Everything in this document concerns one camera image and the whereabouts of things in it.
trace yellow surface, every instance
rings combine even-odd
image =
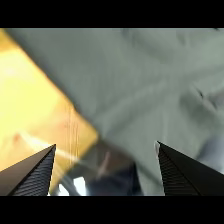
[[[0,170],[57,145],[50,189],[98,135],[0,29]]]

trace light gray object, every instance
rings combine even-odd
[[[224,31],[7,29],[101,137],[138,165],[145,195],[160,195],[154,142],[196,158],[223,130]]]

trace gray blanket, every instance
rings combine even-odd
[[[196,158],[223,130],[222,30],[7,31],[101,138],[136,161],[145,195],[163,192],[156,140]]]

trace gray fabric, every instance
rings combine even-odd
[[[223,130],[223,109],[202,97],[223,85],[223,30],[7,31],[101,137],[132,156],[145,195],[162,194],[154,141],[195,158]]]

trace yellow wooden surface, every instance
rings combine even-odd
[[[57,145],[50,189],[94,144],[95,129],[0,29],[0,170]]]

